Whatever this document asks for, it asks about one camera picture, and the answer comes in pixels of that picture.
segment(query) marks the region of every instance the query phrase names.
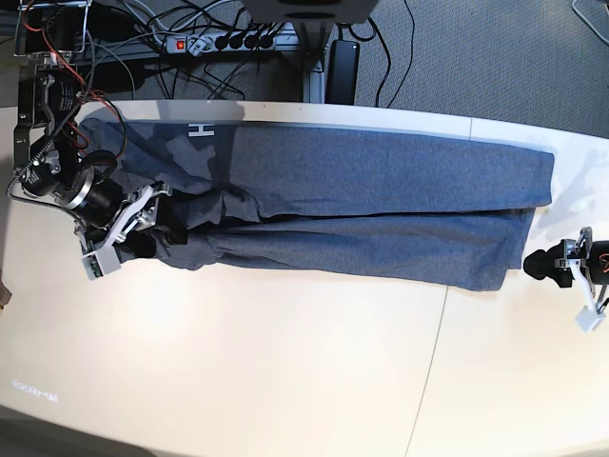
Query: power plug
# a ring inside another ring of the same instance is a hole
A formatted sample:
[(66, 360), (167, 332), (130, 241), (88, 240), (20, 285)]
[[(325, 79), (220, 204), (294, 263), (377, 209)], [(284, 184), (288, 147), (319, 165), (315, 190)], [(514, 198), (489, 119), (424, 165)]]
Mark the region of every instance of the power plug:
[(188, 39), (188, 52), (194, 57), (198, 57), (204, 52), (210, 52), (212, 50), (214, 50), (214, 42), (213, 38), (209, 36)]

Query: black cable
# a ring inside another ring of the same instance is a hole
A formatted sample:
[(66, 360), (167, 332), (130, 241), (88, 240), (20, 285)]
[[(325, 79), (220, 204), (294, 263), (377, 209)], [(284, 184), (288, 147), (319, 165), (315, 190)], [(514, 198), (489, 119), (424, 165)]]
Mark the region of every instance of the black cable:
[(360, 36), (356, 33), (356, 31), (353, 30), (353, 24), (349, 25), (349, 33), (351, 33), (351, 35), (353, 35), (353, 38), (355, 38), (358, 41), (361, 41), (362, 43), (367, 43), (368, 41), (372, 41), (377, 37), (377, 31), (374, 30), (374, 28), (372, 28), (372, 34), (370, 36)]
[[(211, 2), (209, 5), (215, 4), (217, 2), (219, 2), (220, 0), (214, 0), (213, 2)], [(149, 35), (156, 35), (158, 34), (163, 34), (164, 30), (158, 30), (156, 33), (155, 30), (153, 29), (153, 27), (149, 24), (152, 23), (152, 21), (154, 21), (155, 18), (162, 18), (165, 17), (166, 15), (172, 14), (173, 12), (176, 11), (180, 11), (180, 10), (195, 10), (194, 13), (202, 10), (202, 8), (205, 7), (189, 7), (189, 6), (181, 6), (181, 7), (174, 7), (172, 9), (169, 9), (167, 11), (163, 11), (160, 14), (156, 14), (152, 19), (148, 20), (147, 23), (143, 23), (140, 19), (138, 19), (137, 17), (135, 17), (133, 15), (133, 13), (131, 13), (130, 11), (127, 10), (122, 10), (122, 9), (117, 9), (115, 7), (113, 7), (116, 10), (119, 10), (121, 12), (123, 12), (124, 14), (128, 15), (129, 17), (131, 17), (131, 19), (133, 20), (134, 24), (141, 27), (143, 29), (143, 31)], [(216, 18), (214, 18), (213, 16), (211, 16), (208, 12), (206, 11), (202, 11), (203, 15), (209, 19), (209, 21), (211, 22), (215, 22), (218, 23), (217, 26), (211, 26), (212, 29), (217, 29), (217, 30), (228, 30), (230, 28), (230, 26), (228, 24), (223, 23), (222, 21), (218, 21)], [(176, 21), (176, 25), (177, 22), (183, 21), (185, 18), (181, 17), (180, 19), (178, 19), (178, 21)], [(187, 32), (187, 31), (195, 31), (201, 28), (205, 28), (207, 27), (207, 25), (199, 25), (199, 26), (195, 26), (195, 27), (189, 27), (189, 28), (185, 28), (183, 30), (183, 32)], [(140, 40), (142, 40), (146, 45), (148, 45), (151, 49), (155, 50), (156, 52), (158, 52), (159, 54), (162, 55), (168, 55), (168, 52), (166, 51), (166, 49), (164, 48), (164, 46), (160, 46), (151, 36), (146, 36), (146, 37), (140, 37)], [(165, 39), (163, 40), (164, 43), (167, 42), (167, 35), (165, 37)]]
[[(130, 11), (128, 10), (123, 10), (111, 5), (104, 5), (104, 7), (109, 8), (111, 10), (117, 10), (120, 11), (121, 13), (123, 13), (125, 16), (128, 16), (132, 21), (133, 21), (133, 25), (137, 26), (141, 29), (142, 34), (152, 34), (154, 32), (154, 30), (152, 30), (151, 27), (147, 26), (147, 24), (145, 22), (142, 22), (140, 19), (138, 19), (137, 17), (135, 17)], [(161, 53), (162, 50), (159, 48), (158, 43), (156, 41), (154, 41), (150, 36), (142, 36), (139, 37), (140, 40), (144, 41), (146, 45), (150, 46), (151, 49), (156, 50), (157, 52)]]
[(165, 82), (165, 78), (163, 77), (163, 70), (161, 68), (161, 63), (159, 62), (158, 64), (159, 66), (159, 72), (157, 73), (159, 76), (159, 79), (161, 80), (161, 87), (163, 89), (163, 95), (165, 96), (166, 100), (169, 100), (169, 89), (167, 88), (167, 83)]
[[(148, 76), (146, 76), (146, 78), (149, 78), (150, 76), (156, 76), (159, 73), (165, 73), (167, 71), (171, 71), (171, 70), (175, 70), (176, 67), (167, 67), (165, 69), (156, 71), (152, 74), (149, 74)], [(199, 78), (198, 76), (193, 75), (192, 73), (189, 74), (190, 78), (192, 78), (196, 83), (201, 84), (202, 86), (205, 86), (207, 90), (209, 90), (210, 92), (214, 91), (214, 88), (211, 86), (211, 84), (209, 84), (208, 81), (206, 81), (205, 79)], [(222, 95), (218, 94), (216, 92), (217, 96), (223, 100), (226, 100), (225, 97), (223, 97)]]
[(251, 53), (254, 51), (254, 49), (251, 49), (247, 52), (246, 56), (243, 58), (243, 60), (237, 64), (237, 66), (228, 74), (228, 76), (222, 80), (222, 82), (218, 85), (218, 87), (216, 87), (215, 91), (220, 91), (220, 93), (222, 94), (222, 90), (221, 88), (223, 86), (226, 86), (228, 83), (230, 83), (232, 77), (235, 75), (235, 73), (237, 73), (237, 71), (239, 71), (241, 69), (241, 67), (243, 65), (246, 64), (247, 59), (249, 58), (249, 56), (251, 55)]
[(178, 75), (180, 74), (180, 67), (175, 69), (175, 75), (173, 76), (173, 85), (171, 87), (171, 100), (175, 100), (175, 90), (178, 85)]
[(260, 76), (260, 53), (258, 52), (260, 50), (260, 37), (263, 35), (263, 33), (265, 32), (266, 29), (268, 29), (268, 31), (272, 31), (273, 30), (273, 24), (262, 24), (261, 27), (258, 28), (258, 32), (256, 32), (255, 35), (252, 35), (254, 37), (254, 42), (256, 43), (256, 46), (254, 47), (256, 49), (256, 77)]
[(209, 66), (209, 64), (211, 64), (211, 61), (207, 62), (206, 65), (203, 67), (203, 72), (209, 76), (210, 78), (215, 79), (216, 81), (218, 81), (221, 84), (225, 84), (225, 86), (230, 89), (230, 91), (238, 93), (239, 95), (241, 95), (243, 97), (243, 99), (246, 99), (246, 95), (243, 93), (242, 90), (239, 90), (237, 88), (235, 88), (234, 86), (231, 86), (230, 84), (225, 83), (222, 79), (220, 79), (219, 77), (217, 77), (216, 75), (212, 74), (210, 71), (207, 70), (207, 67)]
[(393, 105), (393, 102), (396, 100), (398, 93), (400, 93), (400, 90), (402, 90), (403, 83), (406, 81), (406, 77), (408, 76), (408, 73), (410, 72), (410, 69), (412, 67), (412, 61), (414, 59), (414, 53), (415, 53), (415, 16), (412, 14), (412, 10), (410, 9), (410, 6), (408, 5), (408, 0), (403, 0), (403, 3), (406, 5), (406, 9), (408, 10), (408, 14), (410, 15), (410, 20), (412, 21), (412, 32), (410, 33), (410, 60), (408, 62), (408, 68), (406, 69), (406, 72), (403, 74), (402, 81), (400, 82), (400, 84), (398, 85), (398, 88), (396, 89), (396, 93), (391, 98), (389, 105), (387, 105), (388, 108), (391, 108), (391, 105)]
[(221, 0), (214, 0), (213, 2), (210, 2), (202, 7), (200, 7), (199, 5), (195, 5), (194, 3), (192, 3), (188, 0), (181, 0), (181, 1), (182, 1), (182, 3), (187, 4), (189, 7), (196, 9), (197, 11), (200, 11), (207, 19), (209, 19), (209, 21), (216, 23), (220, 27), (226, 28), (226, 30), (230, 29), (229, 24), (227, 24), (226, 22), (222, 22), (221, 20), (215, 18), (214, 16), (211, 15), (211, 13), (209, 13), (206, 10), (206, 8), (208, 9), (208, 8), (214, 6), (215, 4), (219, 3)]
[(389, 52), (389, 48), (387, 47), (387, 44), (384, 41), (383, 35), (381, 34), (377, 23), (374, 22), (374, 19), (372, 19), (372, 16), (368, 18), (368, 21), (370, 22), (372, 29), (379, 35), (379, 39), (381, 40), (381, 45), (383, 46), (384, 53), (387, 56), (387, 71), (384, 73), (383, 80), (379, 84), (379, 88), (377, 89), (377, 96), (374, 102), (374, 107), (378, 108), (381, 102), (381, 92), (383, 91), (384, 83), (387, 81), (389, 73), (391, 72), (391, 53)]
[(244, 12), (246, 12), (245, 8), (239, 8), (239, 10), (237, 11), (237, 16), (235, 17), (235, 20), (232, 23), (232, 28), (228, 31), (228, 36), (230, 36), (237, 29), (237, 26), (239, 26), (239, 19), (241, 19), (241, 15)]
[(271, 38), (275, 38), (275, 37), (276, 37), (276, 36), (279, 34), (279, 32), (280, 32), (280, 31), (282, 31), (282, 30), (284, 29), (284, 27), (285, 27), (285, 22), (280, 22), (280, 23), (278, 24), (278, 26), (279, 26), (279, 27), (278, 27), (276, 30), (273, 30), (273, 28), (275, 27), (274, 25), (273, 25), (273, 26), (271, 26), (270, 30), (268, 31), (267, 36), (270, 36)]
[(152, 27), (152, 23), (155, 22), (157, 19), (161, 20), (165, 16), (169, 16), (170, 14), (173, 14), (174, 12), (178, 12), (178, 11), (181, 11), (184, 9), (186, 9), (186, 7), (173, 7), (173, 8), (170, 8), (169, 10), (156, 14), (155, 16), (152, 16), (147, 20), (146, 26), (150, 28), (150, 27)]
[(121, 150), (119, 151), (119, 153), (116, 154), (116, 157), (118, 158), (125, 154), (125, 151), (127, 150), (127, 125), (125, 124), (125, 119), (123, 119), (123, 114), (118, 108), (116, 108), (116, 105), (114, 105), (111, 100), (108, 99), (105, 95), (103, 95), (101, 98), (112, 107), (114, 112), (116, 112), (116, 117), (118, 117), (121, 123), (121, 128), (123, 130), (123, 145), (121, 146)]

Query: cable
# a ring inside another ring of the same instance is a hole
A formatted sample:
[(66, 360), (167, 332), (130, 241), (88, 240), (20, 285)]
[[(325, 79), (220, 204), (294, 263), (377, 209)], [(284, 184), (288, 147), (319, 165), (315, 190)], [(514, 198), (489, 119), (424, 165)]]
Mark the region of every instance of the cable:
[(125, 71), (128, 73), (129, 79), (131, 80), (131, 100), (135, 100), (135, 80), (133, 79), (133, 73), (131, 73), (131, 70), (127, 64), (118, 55), (116, 55), (113, 50), (109, 50), (107, 47), (100, 44), (96, 44), (95, 46), (112, 55), (125, 68)]
[(599, 262), (602, 266), (603, 273), (609, 273), (609, 253), (604, 253), (599, 256)]
[(165, 77), (163, 76), (163, 73), (164, 73), (164, 72), (165, 72), (167, 69), (162, 70), (162, 69), (161, 69), (161, 63), (160, 63), (160, 62), (159, 62), (159, 64), (158, 64), (158, 67), (159, 67), (159, 72), (158, 72), (158, 75), (159, 75), (159, 79), (161, 80), (161, 86), (162, 86), (162, 88), (163, 88), (163, 95), (165, 96), (165, 99), (166, 99), (166, 100), (169, 100), (169, 98), (170, 98), (170, 96), (169, 96), (169, 88), (167, 87), (167, 83), (165, 82)]
[(230, 36), (237, 29), (237, 26), (239, 26), (239, 19), (241, 19), (244, 12), (246, 12), (246, 8), (239, 8), (237, 15), (235, 16), (235, 20), (232, 23), (232, 28), (227, 33), (228, 36)]
[(119, 122), (121, 123), (121, 128), (123, 129), (123, 145), (121, 146), (121, 150), (119, 151), (119, 153), (116, 154), (116, 158), (118, 159), (123, 154), (125, 154), (125, 151), (127, 150), (127, 125), (125, 124), (125, 119), (123, 119), (123, 114), (118, 108), (116, 108), (116, 105), (114, 105), (108, 98), (106, 98), (106, 101), (110, 104), (111, 107), (114, 108), (114, 110), (116, 110)]
[(30, 2), (28, 3), (28, 5), (26, 6), (26, 9), (23, 11), (23, 14), (21, 15), (21, 23), (23, 24), (23, 27), (25, 27), (26, 29), (28, 29), (29, 31), (33, 31), (33, 32), (37, 32), (37, 31), (42, 31), (42, 29), (40, 28), (34, 28), (32, 26), (30, 26), (27, 22), (26, 22), (26, 16), (29, 13), (29, 9), (31, 9), (31, 7), (33, 6), (33, 4), (36, 2), (36, 0), (30, 0)]
[[(142, 16), (140, 16), (140, 14), (135, 11), (133, 9), (133, 7), (127, 3), (127, 0), (119, 0), (121, 2), (122, 5), (124, 5), (129, 11), (130, 13), (141, 23), (147, 24), (147, 26), (152, 27), (151, 24), (149, 24), (150, 21), (145, 21)], [(163, 22), (161, 22), (161, 17), (163, 17), (164, 15), (168, 15), (171, 14), (173, 12), (176, 12), (178, 10), (191, 10), (191, 9), (196, 9), (198, 10), (201, 14), (200, 15), (195, 15), (192, 18), (189, 19), (189, 22), (187, 24), (183, 24), (182, 26), (180, 26), (180, 28), (178, 28), (177, 30), (180, 31), (185, 31), (187, 25), (191, 24), (192, 22), (194, 22), (194, 20), (196, 20), (196, 18), (200, 17), (201, 15), (205, 15), (209, 20), (213, 20), (216, 23), (222, 24), (223, 27), (226, 27), (227, 24), (222, 23), (221, 21), (218, 21), (217, 19), (215, 19), (214, 17), (212, 17), (211, 15), (209, 15), (207, 13), (207, 11), (212, 10), (213, 8), (219, 7), (225, 3), (229, 3), (229, 2), (233, 2), (236, 0), (215, 0), (214, 2), (211, 2), (208, 5), (205, 5), (204, 7), (199, 7), (197, 5), (194, 5), (193, 3), (190, 2), (185, 2), (188, 3), (189, 6), (182, 6), (182, 7), (174, 7), (173, 9), (170, 9), (168, 11), (164, 11), (161, 14), (157, 14), (156, 12), (154, 12), (150, 7), (148, 7), (146, 4), (144, 4), (141, 0), (128, 0), (128, 1), (133, 1), (136, 4), (138, 4), (141, 8), (143, 8), (144, 10), (146, 10), (150, 15), (151, 15), (151, 21), (153, 21), (157, 27), (159, 28), (158, 31), (154, 31), (154, 27), (152, 27), (152, 36), (154, 37), (154, 41), (157, 42), (157, 44), (159, 45), (163, 45), (163, 41), (157, 36), (158, 32), (162, 32), (162, 31), (168, 31), (170, 30), (169, 27), (167, 27), (165, 24), (163, 24)]]
[(89, 140), (89, 139), (88, 139), (88, 137), (87, 137), (87, 136), (86, 136), (86, 135), (85, 135), (85, 134), (84, 134), (82, 131), (80, 131), (80, 130), (79, 130), (79, 129), (78, 129), (78, 128), (77, 128), (77, 127), (74, 125), (74, 123), (73, 123), (73, 122), (71, 122), (71, 121), (70, 121), (70, 122), (67, 122), (67, 125), (68, 125), (68, 127), (70, 127), (72, 130), (74, 130), (74, 132), (75, 132), (75, 133), (76, 133), (78, 136), (80, 136), (80, 137), (81, 137), (83, 140), (85, 140), (85, 143), (86, 143), (86, 144), (85, 144), (85, 145), (84, 145), (82, 148), (87, 148), (87, 147), (88, 147), (88, 145), (90, 145), (91, 140)]
[(228, 89), (230, 89), (230, 91), (238, 93), (239, 95), (241, 95), (243, 97), (243, 99), (246, 99), (246, 95), (244, 94), (244, 92), (242, 90), (239, 90), (237, 88), (235, 88), (234, 86), (231, 86), (230, 84), (224, 82), (222, 79), (220, 79), (219, 77), (215, 76), (214, 74), (211, 73), (211, 71), (207, 70), (207, 67), (209, 66), (211, 62), (207, 62), (206, 65), (203, 67), (203, 72), (209, 76), (210, 78), (215, 79), (216, 81), (218, 81), (219, 83), (223, 83)]
[(178, 75), (180, 74), (180, 67), (175, 69), (175, 75), (173, 76), (173, 85), (171, 86), (171, 100), (175, 100), (175, 90), (178, 86)]
[(600, 31), (594, 27), (594, 25), (592, 25), (592, 23), (590, 22), (590, 20), (583, 15), (583, 13), (578, 9), (578, 7), (576, 7), (576, 3), (578, 3), (579, 0), (573, 0), (573, 3), (571, 4), (571, 8), (573, 9), (573, 11), (575, 12), (575, 14), (583, 21), (583, 23), (588, 26), (588, 28), (598, 37), (600, 38), (600, 41), (602, 41), (605, 45), (609, 46), (609, 39), (605, 38), (604, 35), (602, 33), (600, 33)]
[(220, 83), (220, 84), (219, 84), (219, 85), (216, 87), (216, 89), (214, 90), (215, 92), (217, 92), (217, 91), (218, 91), (218, 90), (219, 90), (221, 87), (226, 86), (228, 83), (230, 83), (230, 80), (231, 80), (231, 79), (232, 79), (232, 77), (235, 75), (235, 73), (236, 73), (237, 71), (239, 71), (243, 65), (245, 65), (245, 64), (246, 64), (247, 59), (249, 58), (249, 55), (250, 55), (250, 54), (251, 54), (253, 51), (254, 51), (254, 49), (251, 49), (251, 50), (249, 50), (249, 51), (247, 52), (247, 54), (246, 54), (246, 56), (243, 58), (243, 60), (242, 60), (242, 61), (241, 61), (239, 64), (237, 64), (237, 66), (236, 66), (236, 67), (233, 69), (233, 71), (231, 71), (231, 72), (228, 74), (228, 76), (227, 76), (225, 79), (223, 79), (223, 80), (222, 80), (222, 82), (221, 82), (221, 83)]
[(389, 48), (387, 47), (387, 44), (384, 41), (383, 35), (381, 34), (377, 23), (374, 22), (374, 19), (372, 19), (372, 16), (368, 18), (368, 22), (370, 22), (370, 25), (372, 26), (372, 29), (376, 32), (376, 34), (379, 35), (379, 39), (381, 40), (381, 45), (383, 46), (384, 53), (387, 56), (387, 71), (384, 73), (383, 80), (379, 84), (379, 88), (377, 89), (377, 96), (374, 102), (374, 107), (379, 108), (381, 102), (381, 92), (383, 91), (384, 83), (387, 81), (389, 73), (391, 72), (391, 53), (389, 52)]
[[(166, 69), (162, 69), (160, 71), (157, 71), (156, 73), (153, 73), (149, 76), (155, 76), (159, 73), (164, 73), (166, 71), (171, 71), (171, 70), (175, 70), (176, 67), (167, 67)], [(206, 81), (205, 79), (199, 78), (198, 76), (193, 75), (192, 73), (187, 73), (187, 76), (190, 77), (191, 79), (193, 79), (196, 83), (199, 83), (203, 86), (206, 87), (207, 90), (209, 90), (210, 92), (214, 91), (214, 88), (208, 83), (208, 81)], [(225, 97), (223, 97), (221, 94), (216, 92), (216, 96), (218, 96), (218, 98), (221, 98), (223, 100), (226, 100)]]
[[(87, 38), (88, 38), (89, 42), (92, 44), (92, 38), (91, 38), (91, 35), (88, 32), (88, 30), (87, 30)], [(83, 85), (83, 87), (84, 86), (87, 86), (87, 88), (92, 87), (93, 78), (95, 77), (95, 67), (96, 67), (95, 50), (94, 50), (94, 46), (91, 46), (91, 70), (88, 74), (88, 81)], [(75, 73), (75, 74), (77, 74), (79, 76), (80, 80), (82, 80), (84, 82), (84, 79), (82, 76), (80, 76), (78, 73)], [(55, 130), (51, 133), (47, 143), (33, 157), (31, 157), (29, 159), (29, 161), (23, 167), (20, 167), (14, 171), (13, 176), (9, 183), (9, 187), (7, 188), (7, 192), (10, 190), (10, 188), (12, 186), (14, 186), (18, 181), (20, 181), (21, 179), (23, 179), (25, 177), (25, 174), (27, 173), (28, 169), (30, 169), (35, 163), (39, 163), (42, 160), (42, 158), (45, 156), (45, 154), (49, 151), (49, 149), (53, 143), (53, 140), (57, 137), (57, 135), (59, 135), (63, 131), (66, 124), (76, 115), (76, 113), (78, 112), (80, 107), (83, 105), (83, 103), (85, 103), (85, 99), (88, 96), (88, 92), (89, 92), (89, 90), (85, 93), (82, 93), (81, 96), (76, 99), (76, 102), (74, 103), (74, 105), (72, 106), (72, 108), (70, 109), (70, 111), (68, 112), (66, 117), (57, 126), (55, 126)]]
[(91, 70), (88, 72), (87, 81), (87, 92), (91, 92), (93, 89), (93, 80), (95, 79), (95, 70), (97, 69), (97, 52), (95, 52), (95, 44), (93, 43), (93, 37), (87, 30), (88, 43), (91, 46)]
[(402, 81), (398, 85), (398, 88), (396, 89), (396, 92), (393, 94), (393, 97), (391, 97), (391, 101), (389, 102), (389, 105), (387, 105), (388, 108), (391, 108), (391, 105), (393, 105), (393, 102), (396, 100), (398, 93), (400, 93), (400, 90), (402, 90), (403, 83), (406, 81), (406, 77), (408, 77), (408, 73), (410, 72), (410, 69), (412, 68), (412, 61), (413, 61), (414, 55), (415, 55), (415, 16), (412, 14), (410, 5), (408, 5), (408, 0), (403, 0), (403, 3), (405, 4), (406, 9), (408, 10), (408, 14), (410, 15), (410, 20), (412, 21), (412, 31), (410, 32), (410, 59), (408, 61), (408, 68), (406, 69), (406, 72), (403, 74)]
[(47, 45), (47, 48), (49, 48), (50, 52), (55, 56), (55, 58), (57, 59), (58, 62), (61, 62), (64, 67), (66, 68), (66, 70), (68, 70), (70, 73), (72, 73), (72, 75), (78, 80), (78, 82), (84, 86), (85, 83), (85, 79), (78, 74), (78, 72), (72, 68), (72, 66), (66, 61), (66, 59), (64, 59), (62, 57), (62, 55), (59, 53), (58, 50), (55, 49), (55, 47), (50, 43), (49, 38), (47, 37), (47, 31), (46, 30), (41, 30), (42, 33), (42, 39), (44, 40), (45, 44)]
[[(121, 47), (123, 47), (124, 45), (126, 45), (127, 43), (130, 43), (130, 42), (132, 42), (132, 41), (134, 41), (134, 40), (138, 40), (138, 39), (140, 39), (140, 38), (144, 38), (144, 37), (147, 37), (147, 36), (152, 36), (152, 35), (154, 35), (154, 34), (156, 34), (156, 33), (164, 33), (164, 34), (167, 34), (167, 35), (181, 35), (181, 36), (183, 36), (183, 35), (184, 35), (183, 33), (177, 33), (177, 32), (173, 32), (173, 31), (155, 31), (155, 32), (149, 32), (149, 33), (142, 33), (141, 35), (132, 36), (132, 37), (131, 37), (131, 38), (129, 38), (128, 40), (125, 40), (125, 41), (123, 41), (122, 43), (119, 43), (118, 45), (116, 45), (116, 46), (114, 46), (114, 47), (110, 48), (109, 50), (116, 51), (116, 50), (118, 50), (119, 48), (121, 48)], [(109, 52), (106, 52), (106, 55), (104, 55), (104, 57), (102, 57), (102, 58), (100, 59), (99, 63), (100, 63), (100, 64), (101, 64), (101, 63), (103, 63), (103, 62), (104, 62), (106, 59), (108, 59), (110, 56), (111, 56), (111, 54), (110, 54)]]
[(374, 28), (372, 28), (372, 34), (370, 36), (360, 36), (358, 35), (354, 30), (353, 30), (353, 24), (349, 25), (349, 33), (351, 33), (351, 35), (353, 35), (353, 38), (355, 38), (358, 41), (361, 41), (362, 43), (367, 43), (368, 41), (372, 41), (377, 37), (377, 31), (374, 30)]

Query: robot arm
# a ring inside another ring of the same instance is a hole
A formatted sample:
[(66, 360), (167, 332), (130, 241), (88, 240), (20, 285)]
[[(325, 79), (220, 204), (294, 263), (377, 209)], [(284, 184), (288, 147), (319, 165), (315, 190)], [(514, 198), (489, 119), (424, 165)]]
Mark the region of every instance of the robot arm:
[[(531, 277), (553, 279), (560, 288), (570, 288), (573, 280), (580, 285), (586, 301), (576, 317), (581, 329), (596, 329), (605, 319), (609, 298), (609, 241), (592, 241), (592, 229), (582, 228), (578, 240), (562, 240), (545, 251), (539, 249), (524, 259), (524, 271)], [(602, 286), (599, 297), (596, 285)]]
[[(42, 21), (39, 27), (49, 34), (46, 38), (51, 43), (59, 42), (59, 38), (53, 36), (44, 18), (56, 17), (61, 8), (80, 8), (81, 3), (36, 3), (40, 7), (37, 17)], [(36, 36), (36, 32), (21, 32), (26, 34), (23, 46), (27, 49), (29, 36), (33, 33)], [(90, 35), (88, 40), (93, 49)], [(71, 43), (80, 48), (79, 40)], [(111, 179), (118, 166), (119, 151), (83, 153), (74, 118), (83, 104), (99, 99), (100, 94), (92, 89), (94, 65), (86, 85), (80, 80), (84, 80), (82, 76), (79, 79), (61, 68), (62, 59), (74, 52), (49, 48), (28, 54), (30, 65), (20, 76), (18, 125), (14, 131), (15, 169), (8, 193), (20, 202), (53, 207), (72, 216), (88, 277), (95, 279), (120, 268), (119, 252), (129, 257), (153, 257), (158, 242), (185, 244), (187, 231), (173, 214), (172, 190), (167, 185), (156, 183), (125, 193)], [(45, 134), (30, 145), (32, 128), (44, 128)], [(29, 198), (14, 195), (12, 191), (17, 186)], [(45, 196), (52, 197), (54, 204), (39, 200)]]

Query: gray carpet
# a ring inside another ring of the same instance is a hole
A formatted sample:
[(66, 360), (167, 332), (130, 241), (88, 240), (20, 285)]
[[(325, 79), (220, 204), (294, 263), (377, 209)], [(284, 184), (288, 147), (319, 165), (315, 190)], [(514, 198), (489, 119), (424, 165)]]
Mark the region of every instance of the gray carpet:
[[(159, 12), (176, 5), (175, 0), (144, 1)], [(393, 108), (609, 137), (609, 47), (571, 11), (571, 0), (409, 3), (416, 20), (414, 64)], [(604, 6), (596, 0), (580, 0), (579, 5), (609, 36)], [(220, 7), (214, 13), (230, 21), (237, 8)], [(382, 97), (382, 105), (386, 105), (407, 65), (412, 26), (403, 0), (381, 0), (373, 17), (393, 59)], [(368, 29), (358, 26), (362, 34)], [(211, 70), (222, 78), (234, 65), (217, 64)], [(374, 104), (385, 68), (380, 42), (363, 44), (358, 105)], [(295, 76), (286, 61), (273, 58), (264, 62), (260, 71), (256, 63), (248, 63), (232, 82), (246, 93), (247, 100), (296, 101), (301, 89)], [(173, 78), (168, 74), (166, 79), (170, 85)], [(176, 89), (176, 98), (207, 98), (208, 94), (205, 88), (184, 81), (179, 81)], [(158, 79), (148, 80), (136, 96), (163, 98)], [(115, 98), (129, 98), (129, 94)]]

